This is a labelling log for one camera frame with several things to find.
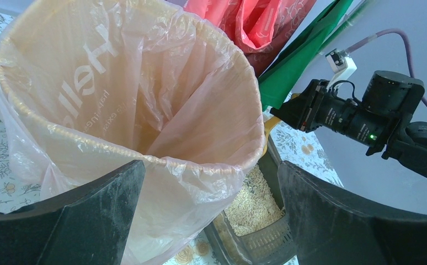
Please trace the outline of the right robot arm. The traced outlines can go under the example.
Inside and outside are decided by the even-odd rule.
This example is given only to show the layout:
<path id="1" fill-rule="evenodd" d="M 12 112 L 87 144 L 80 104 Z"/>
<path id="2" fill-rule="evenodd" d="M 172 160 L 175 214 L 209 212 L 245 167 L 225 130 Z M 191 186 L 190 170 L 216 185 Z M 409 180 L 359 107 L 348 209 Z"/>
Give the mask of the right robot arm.
<path id="1" fill-rule="evenodd" d="M 270 113 L 293 129 L 320 127 L 342 134 L 427 178 L 427 122 L 413 121 L 424 83 L 392 71 L 375 71 L 362 99 L 338 96 L 340 81 L 313 79 L 306 89 Z"/>

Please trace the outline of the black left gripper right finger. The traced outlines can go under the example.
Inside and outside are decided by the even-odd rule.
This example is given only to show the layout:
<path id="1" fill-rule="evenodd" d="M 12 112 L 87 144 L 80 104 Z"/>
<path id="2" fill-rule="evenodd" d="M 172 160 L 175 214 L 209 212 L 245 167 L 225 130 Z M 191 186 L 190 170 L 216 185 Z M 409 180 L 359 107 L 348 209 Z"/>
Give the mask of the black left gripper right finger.
<path id="1" fill-rule="evenodd" d="M 427 264 L 427 215 L 366 199 L 289 161 L 277 177 L 300 264 Z"/>

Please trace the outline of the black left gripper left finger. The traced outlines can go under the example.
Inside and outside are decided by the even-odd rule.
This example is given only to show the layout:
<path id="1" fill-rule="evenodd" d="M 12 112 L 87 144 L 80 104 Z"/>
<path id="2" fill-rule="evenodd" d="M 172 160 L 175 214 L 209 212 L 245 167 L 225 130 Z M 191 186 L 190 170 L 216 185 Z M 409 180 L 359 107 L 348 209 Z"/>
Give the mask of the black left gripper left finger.
<path id="1" fill-rule="evenodd" d="M 52 198 L 0 213 L 0 264 L 120 264 L 145 177 L 131 161 Z"/>

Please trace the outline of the grey translucent litter box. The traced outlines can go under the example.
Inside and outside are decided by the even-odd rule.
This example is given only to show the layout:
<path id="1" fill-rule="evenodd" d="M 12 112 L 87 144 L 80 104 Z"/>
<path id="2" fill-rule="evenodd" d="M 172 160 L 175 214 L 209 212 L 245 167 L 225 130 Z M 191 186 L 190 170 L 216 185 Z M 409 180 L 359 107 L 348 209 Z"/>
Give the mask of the grey translucent litter box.
<path id="1" fill-rule="evenodd" d="M 258 161 L 271 188 L 272 197 L 283 207 L 279 180 L 277 178 L 280 155 L 271 137 L 268 139 L 266 154 Z M 245 236 L 237 236 L 225 212 L 221 212 L 204 228 L 212 251 L 220 264 L 285 264 L 296 254 L 287 217 Z"/>

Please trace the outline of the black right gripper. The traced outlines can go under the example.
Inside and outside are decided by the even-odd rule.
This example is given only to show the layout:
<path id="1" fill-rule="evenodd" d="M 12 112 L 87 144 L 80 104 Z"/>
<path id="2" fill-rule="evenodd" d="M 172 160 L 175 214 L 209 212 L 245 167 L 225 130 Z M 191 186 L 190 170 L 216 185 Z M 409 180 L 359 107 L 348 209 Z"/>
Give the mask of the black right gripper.
<path id="1" fill-rule="evenodd" d="M 352 99 L 337 97 L 327 89 L 329 81 L 313 79 L 297 97 L 271 108 L 270 114 L 293 129 L 306 133 L 323 126 L 373 149 L 382 149 L 388 139 L 388 119 L 372 113 Z"/>

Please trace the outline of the yellow litter scoop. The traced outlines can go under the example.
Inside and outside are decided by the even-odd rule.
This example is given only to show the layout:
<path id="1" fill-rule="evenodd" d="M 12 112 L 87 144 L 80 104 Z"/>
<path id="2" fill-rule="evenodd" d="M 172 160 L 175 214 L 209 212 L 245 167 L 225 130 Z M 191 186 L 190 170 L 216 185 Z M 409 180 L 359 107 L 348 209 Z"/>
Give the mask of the yellow litter scoop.
<path id="1" fill-rule="evenodd" d="M 291 99 L 294 99 L 294 98 L 298 97 L 299 95 L 300 95 L 300 93 L 293 93 L 291 95 Z M 269 139 L 269 135 L 270 135 L 272 129 L 274 127 L 276 127 L 279 122 L 281 122 L 281 120 L 279 118 L 277 118 L 276 116 L 272 116 L 272 118 L 268 119 L 264 123 L 264 134 L 265 134 L 266 140 Z M 268 146 L 267 146 L 267 144 L 265 144 L 264 149 L 263 149 L 263 153 L 261 156 L 264 156 L 266 154 L 267 149 L 268 149 Z"/>

